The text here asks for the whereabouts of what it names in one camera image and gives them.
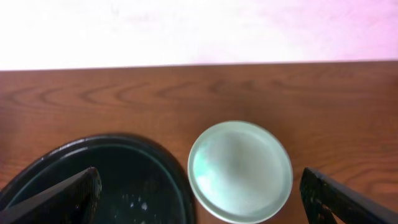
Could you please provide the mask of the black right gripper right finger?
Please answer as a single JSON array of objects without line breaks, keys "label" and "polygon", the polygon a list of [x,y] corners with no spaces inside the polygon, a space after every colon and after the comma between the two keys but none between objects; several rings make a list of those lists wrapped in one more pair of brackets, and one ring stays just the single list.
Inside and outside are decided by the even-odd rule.
[{"label": "black right gripper right finger", "polygon": [[397,213],[322,174],[306,167],[300,194],[309,223],[397,223]]}]

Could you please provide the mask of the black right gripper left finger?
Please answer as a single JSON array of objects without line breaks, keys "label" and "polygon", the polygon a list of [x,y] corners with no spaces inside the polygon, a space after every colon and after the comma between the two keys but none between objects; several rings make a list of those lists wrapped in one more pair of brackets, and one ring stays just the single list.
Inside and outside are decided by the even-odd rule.
[{"label": "black right gripper left finger", "polygon": [[89,167],[43,192],[1,211],[1,223],[92,223],[102,190]]}]

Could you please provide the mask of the pale green plate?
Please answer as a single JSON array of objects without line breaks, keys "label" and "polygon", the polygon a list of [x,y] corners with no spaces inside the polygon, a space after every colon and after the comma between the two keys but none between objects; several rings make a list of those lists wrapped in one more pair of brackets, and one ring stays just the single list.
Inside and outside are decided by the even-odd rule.
[{"label": "pale green plate", "polygon": [[288,201],[294,175],[290,157],[266,129],[245,121],[218,123],[199,135],[188,157],[194,196],[228,223],[260,223]]}]

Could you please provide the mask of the round black serving tray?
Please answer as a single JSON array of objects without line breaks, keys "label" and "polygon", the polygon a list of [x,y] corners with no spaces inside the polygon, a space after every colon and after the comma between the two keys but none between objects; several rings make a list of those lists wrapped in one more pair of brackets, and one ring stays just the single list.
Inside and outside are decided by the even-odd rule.
[{"label": "round black serving tray", "polygon": [[156,142],[105,134],[70,142],[37,159],[1,190],[1,210],[95,167],[101,196],[93,223],[196,222],[192,192],[181,165]]}]

